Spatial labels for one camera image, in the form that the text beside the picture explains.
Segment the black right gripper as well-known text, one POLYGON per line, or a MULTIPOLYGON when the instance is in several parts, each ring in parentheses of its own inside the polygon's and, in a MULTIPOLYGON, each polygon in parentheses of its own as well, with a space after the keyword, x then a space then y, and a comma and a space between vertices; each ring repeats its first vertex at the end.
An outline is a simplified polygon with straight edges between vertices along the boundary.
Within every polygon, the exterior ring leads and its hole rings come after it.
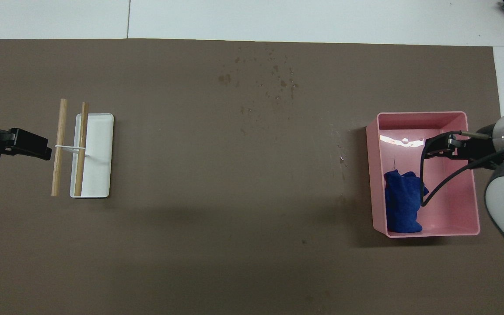
POLYGON ((460 147, 457 146, 458 140, 455 134, 439 134, 427 138, 424 144, 424 158, 448 157, 456 151, 456 160, 467 160, 468 163, 472 163, 496 152, 492 140, 493 131, 494 124, 480 128, 476 133, 485 134, 488 139, 467 136, 468 140, 460 140, 462 143, 460 147))

